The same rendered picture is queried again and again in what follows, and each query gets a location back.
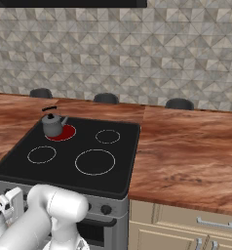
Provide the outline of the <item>oven door with dark window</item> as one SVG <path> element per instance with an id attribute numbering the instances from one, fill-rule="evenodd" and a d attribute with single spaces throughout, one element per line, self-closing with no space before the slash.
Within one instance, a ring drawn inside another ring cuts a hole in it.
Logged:
<path id="1" fill-rule="evenodd" d="M 81 236 L 92 246 L 104 247 L 106 227 L 97 227 L 80 222 L 77 224 L 77 229 Z"/>

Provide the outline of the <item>black range hood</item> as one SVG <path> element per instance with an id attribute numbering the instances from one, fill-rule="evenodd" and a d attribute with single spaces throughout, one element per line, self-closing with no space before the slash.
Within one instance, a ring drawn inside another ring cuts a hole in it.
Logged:
<path id="1" fill-rule="evenodd" d="M 2 8 L 146 8 L 147 0 L 0 0 Z"/>

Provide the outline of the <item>beige drawer front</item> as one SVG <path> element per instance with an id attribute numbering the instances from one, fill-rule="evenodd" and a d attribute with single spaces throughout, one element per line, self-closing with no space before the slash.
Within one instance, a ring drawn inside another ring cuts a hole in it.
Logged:
<path id="1" fill-rule="evenodd" d="M 227 224 L 232 222 L 232 216 L 216 214 L 206 211 L 198 211 L 179 208 L 163 204 L 155 204 L 144 201 L 130 201 L 130 221 L 151 226 L 164 226 L 179 229 L 196 230 L 200 232 L 212 232 L 232 238 L 232 229 L 209 227 L 197 223 L 197 217 L 203 221 Z"/>

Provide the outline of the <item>black chair back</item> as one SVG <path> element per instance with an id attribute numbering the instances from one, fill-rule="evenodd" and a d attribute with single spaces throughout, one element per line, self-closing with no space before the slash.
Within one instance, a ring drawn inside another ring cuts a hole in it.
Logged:
<path id="1" fill-rule="evenodd" d="M 46 88 L 38 88 L 30 91 L 29 96 L 31 98 L 44 98 L 51 99 L 53 97 L 52 92 Z"/>
<path id="2" fill-rule="evenodd" d="M 118 98 L 111 93 L 100 93 L 94 97 L 95 103 L 104 103 L 104 104 L 117 104 L 119 102 Z"/>
<path id="3" fill-rule="evenodd" d="M 166 102 L 165 108 L 193 110 L 194 104 L 187 99 L 174 98 Z"/>

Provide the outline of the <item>black and silver stove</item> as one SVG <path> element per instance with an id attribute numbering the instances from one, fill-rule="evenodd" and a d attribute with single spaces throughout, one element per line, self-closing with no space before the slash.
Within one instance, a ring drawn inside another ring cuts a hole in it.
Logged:
<path id="1" fill-rule="evenodd" d="M 63 141 L 48 139 L 37 122 L 0 160 L 0 193 L 19 187 L 24 193 L 37 184 L 76 191 L 93 209 L 86 219 L 117 224 L 105 231 L 104 247 L 91 250 L 128 250 L 128 191 L 140 126 L 136 123 L 70 117 L 74 130 Z M 102 205 L 112 211 L 103 215 Z"/>

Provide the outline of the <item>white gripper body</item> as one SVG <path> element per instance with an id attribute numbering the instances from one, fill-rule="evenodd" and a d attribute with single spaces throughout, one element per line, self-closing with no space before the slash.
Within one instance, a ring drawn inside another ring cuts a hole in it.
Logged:
<path id="1" fill-rule="evenodd" d="M 8 225 L 23 215 L 23 195 L 20 187 L 15 187 L 0 195 L 0 211 Z"/>

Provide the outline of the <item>beige cupboard door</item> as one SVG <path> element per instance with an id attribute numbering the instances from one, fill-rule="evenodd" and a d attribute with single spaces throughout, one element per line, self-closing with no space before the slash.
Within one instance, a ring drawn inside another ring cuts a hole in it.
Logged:
<path id="1" fill-rule="evenodd" d="M 202 238 L 203 250 L 207 239 L 205 234 L 185 231 L 137 229 L 130 235 L 129 250 L 195 250 L 196 239 Z"/>
<path id="2" fill-rule="evenodd" d="M 217 241 L 217 250 L 232 250 L 232 239 L 222 237 L 211 237 L 205 250 L 212 250 L 212 242 Z"/>

